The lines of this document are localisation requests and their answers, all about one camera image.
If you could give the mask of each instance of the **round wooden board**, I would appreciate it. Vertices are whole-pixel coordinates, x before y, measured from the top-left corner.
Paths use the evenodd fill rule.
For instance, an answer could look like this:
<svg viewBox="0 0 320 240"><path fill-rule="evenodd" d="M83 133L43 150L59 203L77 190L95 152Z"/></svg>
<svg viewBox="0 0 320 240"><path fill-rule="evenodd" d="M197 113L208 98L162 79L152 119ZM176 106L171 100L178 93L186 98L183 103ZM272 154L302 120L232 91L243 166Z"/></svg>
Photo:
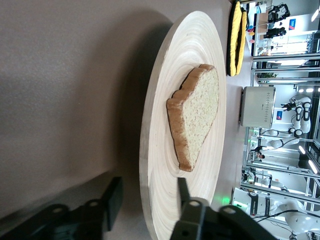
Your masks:
<svg viewBox="0 0 320 240"><path fill-rule="evenodd" d="M179 169L166 101L200 64L215 66L219 106L192 172ZM226 127L226 68L217 29L195 11L179 18L155 60L146 94L140 136L140 191L145 221L154 240L168 240L179 219L177 177L186 178L190 195L212 202L220 170Z"/></svg>

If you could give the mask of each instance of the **white bread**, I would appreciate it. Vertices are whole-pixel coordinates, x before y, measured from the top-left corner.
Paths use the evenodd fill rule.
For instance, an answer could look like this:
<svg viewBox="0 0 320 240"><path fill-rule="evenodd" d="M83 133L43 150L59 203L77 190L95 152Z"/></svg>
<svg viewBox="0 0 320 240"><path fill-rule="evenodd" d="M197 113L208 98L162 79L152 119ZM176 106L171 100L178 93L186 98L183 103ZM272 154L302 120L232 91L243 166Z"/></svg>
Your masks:
<svg viewBox="0 0 320 240"><path fill-rule="evenodd" d="M219 105L217 70L208 64L194 68L181 89L166 101L179 168L191 172L216 118Z"/></svg>

